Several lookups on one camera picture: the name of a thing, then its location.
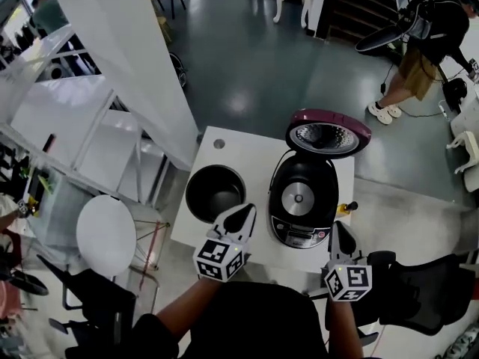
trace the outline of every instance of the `maroon lid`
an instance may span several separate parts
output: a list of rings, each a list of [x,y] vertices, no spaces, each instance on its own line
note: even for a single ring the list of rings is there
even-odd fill
[[[344,114],[301,109],[291,118],[285,138],[296,152],[342,159],[364,149],[371,139],[371,130]]]

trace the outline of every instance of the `khaki shorts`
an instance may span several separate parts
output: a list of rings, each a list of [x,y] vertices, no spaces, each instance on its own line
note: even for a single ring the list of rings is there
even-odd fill
[[[405,80],[404,87],[422,101],[436,79],[437,67],[431,64],[415,46],[408,46],[398,72]]]

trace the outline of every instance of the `open lid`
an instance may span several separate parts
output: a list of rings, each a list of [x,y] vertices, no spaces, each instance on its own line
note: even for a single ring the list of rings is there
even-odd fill
[[[344,114],[322,109],[301,109],[291,119],[285,141],[298,153],[342,159],[364,149],[370,129]]]

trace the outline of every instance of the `white sneaker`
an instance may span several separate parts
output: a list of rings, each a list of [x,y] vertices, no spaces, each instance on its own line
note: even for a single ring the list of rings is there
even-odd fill
[[[401,110],[399,109],[399,106],[397,106],[397,105],[386,106],[386,107],[385,107],[385,110],[387,110],[388,113],[389,113],[392,117],[394,117],[394,118],[399,118],[399,117],[401,117],[401,114],[403,113],[403,111],[401,111]]]
[[[392,117],[388,113],[388,111],[386,109],[379,110],[376,107],[375,102],[372,102],[371,104],[369,104],[367,106],[367,109],[374,117],[376,117],[379,120],[379,122],[384,123],[385,125],[389,125],[392,122]]]

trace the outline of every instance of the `black inner pot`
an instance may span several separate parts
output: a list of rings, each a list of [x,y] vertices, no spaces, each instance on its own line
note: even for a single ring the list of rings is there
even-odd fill
[[[210,165],[188,182],[186,204],[196,218],[212,224],[219,214],[243,203],[245,192],[238,173],[223,165]]]

